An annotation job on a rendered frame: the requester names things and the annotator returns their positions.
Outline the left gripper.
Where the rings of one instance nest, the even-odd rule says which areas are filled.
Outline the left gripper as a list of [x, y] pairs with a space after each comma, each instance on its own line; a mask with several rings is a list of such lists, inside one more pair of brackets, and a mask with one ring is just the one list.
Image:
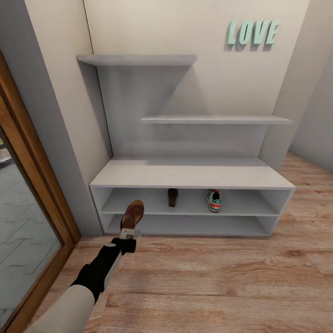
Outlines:
[[136, 240], [134, 239], [128, 239], [128, 240], [122, 240], [119, 238], [112, 239], [112, 242], [120, 242], [124, 245], [124, 252], [134, 252], [136, 250]]

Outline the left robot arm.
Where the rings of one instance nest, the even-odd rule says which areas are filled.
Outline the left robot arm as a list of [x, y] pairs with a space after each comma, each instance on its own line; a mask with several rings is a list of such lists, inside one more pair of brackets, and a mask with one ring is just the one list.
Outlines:
[[109, 284], [124, 252], [136, 250], [139, 230], [123, 228], [119, 238], [105, 244], [90, 264], [85, 264], [78, 277], [51, 307], [23, 333], [81, 333], [94, 302]]

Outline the gym shoe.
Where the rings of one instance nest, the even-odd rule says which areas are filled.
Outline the gym shoe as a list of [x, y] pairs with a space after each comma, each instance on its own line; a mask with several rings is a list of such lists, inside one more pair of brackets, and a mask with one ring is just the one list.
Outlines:
[[219, 212], [221, 207], [221, 195], [216, 189], [208, 189], [205, 197], [208, 201], [209, 209], [214, 212]]

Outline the sandal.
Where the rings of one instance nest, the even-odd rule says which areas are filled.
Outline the sandal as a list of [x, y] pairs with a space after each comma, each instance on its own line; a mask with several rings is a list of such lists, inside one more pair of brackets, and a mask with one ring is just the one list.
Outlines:
[[176, 198], [178, 197], [178, 189], [177, 188], [169, 188], [168, 196], [169, 196], [169, 206], [170, 207], [175, 207]]
[[[144, 204], [141, 200], [135, 200], [128, 206], [123, 220], [120, 223], [120, 229], [135, 229], [137, 223], [143, 218]], [[128, 239], [133, 239], [133, 236], [127, 236]]]

